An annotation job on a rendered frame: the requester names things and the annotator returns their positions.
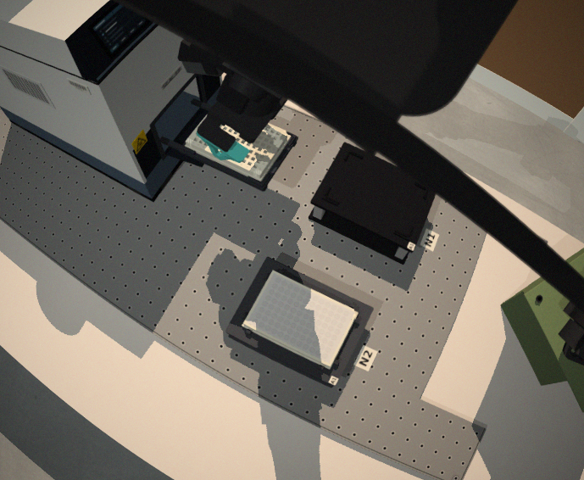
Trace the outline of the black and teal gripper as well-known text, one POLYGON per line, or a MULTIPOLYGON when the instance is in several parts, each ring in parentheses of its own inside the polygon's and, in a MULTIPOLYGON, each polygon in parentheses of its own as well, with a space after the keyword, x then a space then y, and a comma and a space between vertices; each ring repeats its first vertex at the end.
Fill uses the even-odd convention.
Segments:
POLYGON ((221 129, 220 126, 227 125, 238 132, 241 139, 254 143, 286 102, 287 99, 283 96, 279 99, 272 95, 268 95, 266 99, 263 98, 260 103, 248 99, 242 114, 237 114, 217 101, 198 127, 197 136, 208 144, 211 153, 217 159, 230 159, 241 163, 250 150, 237 142, 234 136, 221 129))

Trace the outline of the small grey label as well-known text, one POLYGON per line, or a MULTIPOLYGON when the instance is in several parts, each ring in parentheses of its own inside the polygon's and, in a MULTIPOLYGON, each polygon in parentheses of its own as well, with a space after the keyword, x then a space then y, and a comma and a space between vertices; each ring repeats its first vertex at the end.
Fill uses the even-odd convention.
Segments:
POLYGON ((354 365, 369 371, 376 354, 377 351, 363 345, 356 361, 354 362, 354 365))

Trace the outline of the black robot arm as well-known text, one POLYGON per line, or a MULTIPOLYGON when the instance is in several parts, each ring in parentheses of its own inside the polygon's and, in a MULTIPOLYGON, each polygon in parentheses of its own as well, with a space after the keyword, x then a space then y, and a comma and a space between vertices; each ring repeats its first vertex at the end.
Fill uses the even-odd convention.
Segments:
POLYGON ((570 301, 559 335, 584 366, 583 276, 397 122, 453 101, 518 0, 113 1, 183 38, 187 73, 226 73, 216 100, 235 113, 283 96, 468 217, 570 301))

